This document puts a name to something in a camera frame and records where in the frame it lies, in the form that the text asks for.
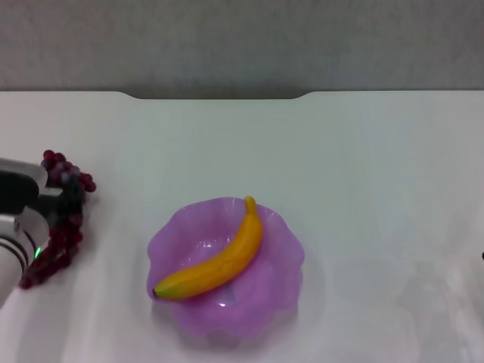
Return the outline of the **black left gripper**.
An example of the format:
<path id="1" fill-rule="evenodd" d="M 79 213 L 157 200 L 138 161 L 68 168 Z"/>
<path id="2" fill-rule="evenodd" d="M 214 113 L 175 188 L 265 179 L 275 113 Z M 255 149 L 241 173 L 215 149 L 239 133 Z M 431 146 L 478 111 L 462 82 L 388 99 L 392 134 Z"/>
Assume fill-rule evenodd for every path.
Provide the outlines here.
<path id="1" fill-rule="evenodd" d="M 75 175 L 60 187 L 47 187 L 36 200 L 36 211 L 53 228 L 71 216 L 82 217 L 84 202 L 85 190 Z"/>

